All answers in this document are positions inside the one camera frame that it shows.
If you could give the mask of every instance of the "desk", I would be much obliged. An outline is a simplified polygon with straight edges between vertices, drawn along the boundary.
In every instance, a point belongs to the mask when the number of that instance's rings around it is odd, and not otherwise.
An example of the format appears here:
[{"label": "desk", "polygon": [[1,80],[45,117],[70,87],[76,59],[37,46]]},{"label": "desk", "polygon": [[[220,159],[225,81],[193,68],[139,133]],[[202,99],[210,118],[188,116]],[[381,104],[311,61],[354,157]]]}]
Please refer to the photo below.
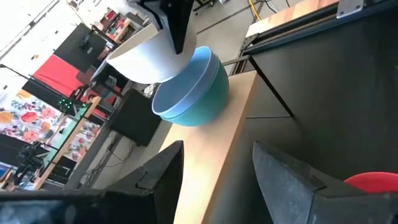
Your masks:
[{"label": "desk", "polygon": [[259,82],[255,71],[229,78],[229,101],[213,122],[200,127],[173,124],[161,150],[184,141],[184,170],[174,223],[208,223]]},{"label": "desk", "polygon": [[73,141],[75,136],[79,133],[83,124],[87,121],[87,117],[93,112],[98,103],[101,101],[101,98],[96,96],[90,100],[89,107],[80,110],[75,118],[78,118],[78,121],[72,121],[72,123],[65,128],[64,133],[62,134],[62,141],[58,141],[55,148],[59,149],[58,151],[52,149],[49,154],[44,159],[45,170],[41,177],[36,177],[34,182],[34,189],[39,190],[41,186],[44,184],[47,177],[50,175],[51,171],[53,171],[57,162],[61,159],[61,157],[68,151],[70,143]]},{"label": "desk", "polygon": [[246,37],[265,32],[336,2],[338,2],[338,0],[304,0],[292,7],[284,9],[250,25],[249,30],[246,33]]}]

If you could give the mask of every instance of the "colorful artwork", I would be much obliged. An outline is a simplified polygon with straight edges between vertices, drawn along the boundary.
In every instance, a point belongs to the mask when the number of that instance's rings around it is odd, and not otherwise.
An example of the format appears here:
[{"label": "colorful artwork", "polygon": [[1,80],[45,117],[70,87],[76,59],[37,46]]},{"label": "colorful artwork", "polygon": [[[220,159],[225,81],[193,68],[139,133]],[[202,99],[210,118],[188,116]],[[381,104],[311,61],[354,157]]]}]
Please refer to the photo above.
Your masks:
[{"label": "colorful artwork", "polygon": [[[0,106],[0,133],[25,142],[40,141],[53,146],[65,140],[60,131],[73,125],[71,119],[64,121],[62,118],[60,111],[21,90],[10,105]],[[85,154],[99,129],[99,125],[86,122],[65,156],[77,161]]]}]

